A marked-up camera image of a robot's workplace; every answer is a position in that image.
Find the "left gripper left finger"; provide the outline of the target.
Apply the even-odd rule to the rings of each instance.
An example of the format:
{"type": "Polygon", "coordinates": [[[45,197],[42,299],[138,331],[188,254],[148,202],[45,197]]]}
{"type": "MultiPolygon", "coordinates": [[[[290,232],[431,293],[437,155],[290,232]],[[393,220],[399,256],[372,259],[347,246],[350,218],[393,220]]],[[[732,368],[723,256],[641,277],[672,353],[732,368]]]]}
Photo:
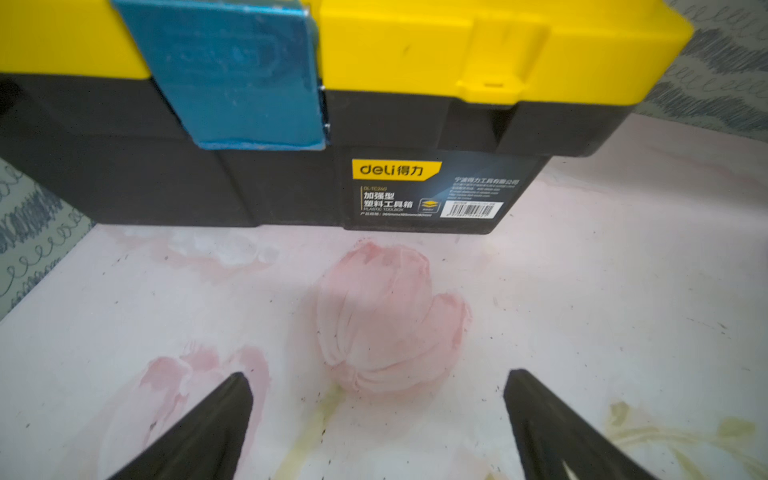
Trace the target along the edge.
{"type": "Polygon", "coordinates": [[[235,476],[253,407],[245,375],[227,377],[114,479],[218,479],[235,476]]]}

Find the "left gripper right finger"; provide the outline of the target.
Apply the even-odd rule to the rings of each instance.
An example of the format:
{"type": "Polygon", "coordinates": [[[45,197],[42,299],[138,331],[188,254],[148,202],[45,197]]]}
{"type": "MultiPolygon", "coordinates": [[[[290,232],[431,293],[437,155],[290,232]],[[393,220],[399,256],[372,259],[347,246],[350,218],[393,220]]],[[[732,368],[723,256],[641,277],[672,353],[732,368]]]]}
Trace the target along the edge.
{"type": "Polygon", "coordinates": [[[503,398],[527,479],[653,477],[529,371],[509,372],[503,398]]]}

